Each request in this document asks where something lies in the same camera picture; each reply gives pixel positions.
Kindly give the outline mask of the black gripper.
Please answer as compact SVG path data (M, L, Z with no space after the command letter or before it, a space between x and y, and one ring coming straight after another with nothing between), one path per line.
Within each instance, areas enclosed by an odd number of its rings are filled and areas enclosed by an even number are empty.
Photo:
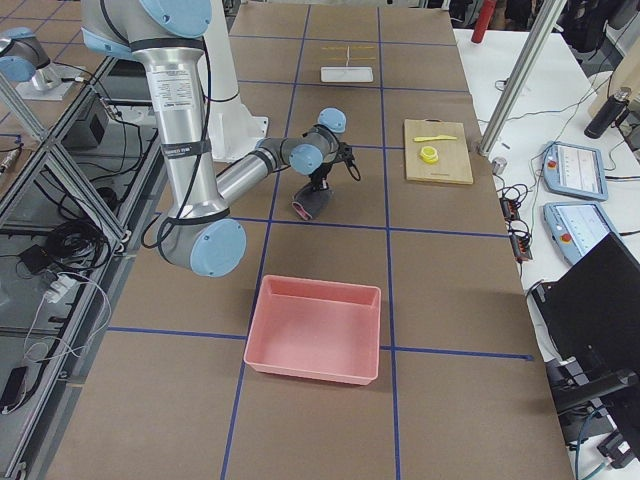
M329 189L328 175L331 172L331 164L321 164L310 176L312 192L320 192Z

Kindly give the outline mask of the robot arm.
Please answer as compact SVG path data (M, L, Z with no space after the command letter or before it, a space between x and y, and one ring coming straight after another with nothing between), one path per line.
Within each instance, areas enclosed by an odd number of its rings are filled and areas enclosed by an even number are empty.
M246 234L230 215L239 197L290 168L308 177L294 204L311 218L328 202L327 176L352 165L342 111L327 108L299 138L270 138L239 96L219 1L85 1L86 46L143 65L173 205L153 225L151 248L209 277L231 272Z

